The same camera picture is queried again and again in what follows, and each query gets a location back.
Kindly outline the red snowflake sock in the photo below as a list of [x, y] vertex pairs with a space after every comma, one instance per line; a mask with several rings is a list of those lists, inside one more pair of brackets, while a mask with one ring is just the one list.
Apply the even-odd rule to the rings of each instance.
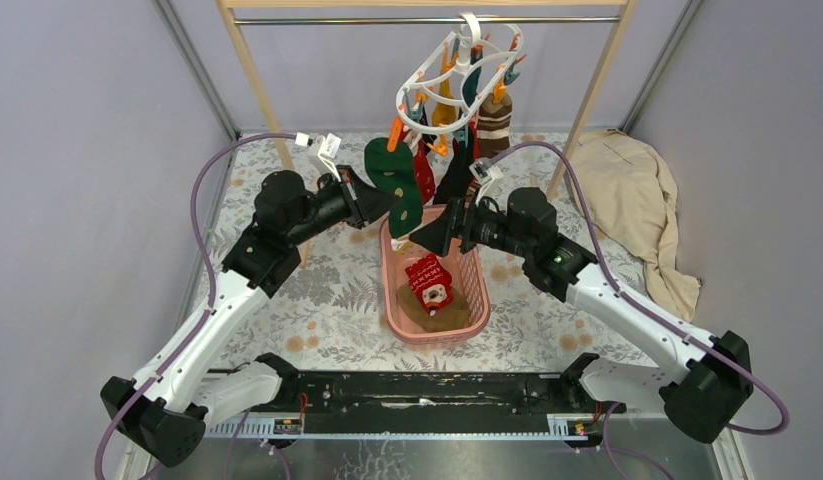
[[453, 278], [441, 264], [439, 257], [430, 253], [405, 268], [408, 286], [430, 315], [453, 300]]

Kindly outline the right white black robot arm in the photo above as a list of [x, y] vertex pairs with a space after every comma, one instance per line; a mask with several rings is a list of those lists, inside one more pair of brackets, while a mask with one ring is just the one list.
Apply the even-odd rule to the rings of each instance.
[[453, 198], [410, 240], [439, 256], [458, 244], [463, 253], [486, 246], [519, 257], [535, 288], [602, 321], [653, 361], [645, 367], [581, 355], [560, 386], [570, 410], [620, 402], [662, 412], [691, 439], [711, 443], [753, 393], [751, 380], [738, 371], [751, 368], [745, 339], [689, 324], [625, 286], [595, 254], [559, 232], [556, 209], [536, 187], [513, 190], [504, 211], [489, 197]]

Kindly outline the tan brown sock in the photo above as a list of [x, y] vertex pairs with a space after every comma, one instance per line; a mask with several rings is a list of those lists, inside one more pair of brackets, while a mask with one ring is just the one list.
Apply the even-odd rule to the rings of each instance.
[[402, 312], [411, 322], [427, 333], [459, 330], [470, 326], [470, 307], [465, 296], [453, 290], [450, 304], [430, 315], [407, 284], [397, 291], [397, 300]]

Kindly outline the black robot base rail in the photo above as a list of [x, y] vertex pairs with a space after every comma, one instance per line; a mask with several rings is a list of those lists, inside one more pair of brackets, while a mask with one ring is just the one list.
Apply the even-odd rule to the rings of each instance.
[[252, 409], [289, 435], [573, 437], [598, 427], [609, 403], [556, 373], [300, 371]]

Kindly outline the dark green knit sock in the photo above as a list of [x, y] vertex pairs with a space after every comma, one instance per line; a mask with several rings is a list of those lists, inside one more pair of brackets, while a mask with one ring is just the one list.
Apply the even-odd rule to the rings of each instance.
[[376, 188], [399, 198], [389, 211], [393, 239], [409, 235], [422, 221], [423, 202], [414, 170], [414, 157], [405, 143], [388, 150], [388, 139], [370, 140], [364, 148], [365, 171]]

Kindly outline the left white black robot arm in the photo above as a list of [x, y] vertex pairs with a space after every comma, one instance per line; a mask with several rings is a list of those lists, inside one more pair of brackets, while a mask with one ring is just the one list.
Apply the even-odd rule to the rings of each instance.
[[191, 455], [205, 433], [252, 407], [283, 411], [296, 401], [288, 370], [256, 359], [213, 382], [204, 377], [246, 317], [266, 304], [301, 263], [299, 247], [345, 223], [362, 229], [400, 201], [347, 165], [308, 190], [296, 172], [269, 174], [255, 197], [251, 222], [210, 276], [209, 303], [196, 309], [159, 353], [132, 378], [113, 377], [100, 397], [119, 432], [165, 467]]

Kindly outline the red santa sock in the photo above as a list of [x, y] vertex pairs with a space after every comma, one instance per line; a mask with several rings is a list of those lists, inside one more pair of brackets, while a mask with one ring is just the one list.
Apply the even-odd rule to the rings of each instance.
[[419, 140], [413, 153], [414, 175], [423, 205], [433, 199], [437, 188], [434, 173], [429, 164], [429, 151], [426, 142]]

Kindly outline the white clip sock hanger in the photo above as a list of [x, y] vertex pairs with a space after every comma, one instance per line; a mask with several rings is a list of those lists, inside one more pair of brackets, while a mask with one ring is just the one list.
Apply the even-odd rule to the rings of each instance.
[[[518, 25], [505, 23], [504, 27], [510, 31], [509, 40], [500, 44], [492, 42], [482, 32], [482, 24], [495, 19], [493, 15], [477, 16], [470, 12], [461, 13], [455, 18], [457, 24], [452, 31], [396, 93], [395, 116], [401, 116], [405, 123], [402, 133], [445, 136], [463, 130], [478, 114], [482, 103], [491, 93], [499, 99], [507, 92], [507, 87], [516, 74], [514, 66], [525, 58], [525, 38]], [[470, 51], [477, 45], [483, 47], [483, 58], [474, 66], [474, 69], [481, 69], [478, 94], [467, 111], [462, 111], [464, 102], [461, 87], [470, 71]], [[452, 99], [438, 94], [439, 85], [445, 79], [450, 80]], [[456, 107], [458, 117], [455, 122], [443, 126], [432, 123], [432, 113], [438, 102]]]

